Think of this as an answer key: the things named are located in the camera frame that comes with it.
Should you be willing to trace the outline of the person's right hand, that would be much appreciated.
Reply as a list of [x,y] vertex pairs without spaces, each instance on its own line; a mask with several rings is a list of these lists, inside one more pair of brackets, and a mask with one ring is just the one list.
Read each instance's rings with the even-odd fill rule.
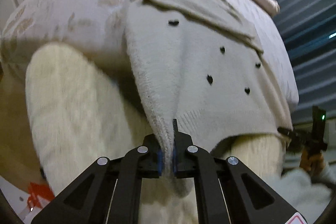
[[325,168],[326,163],[322,153],[310,155],[307,149],[302,150],[299,167],[311,176],[318,176]]

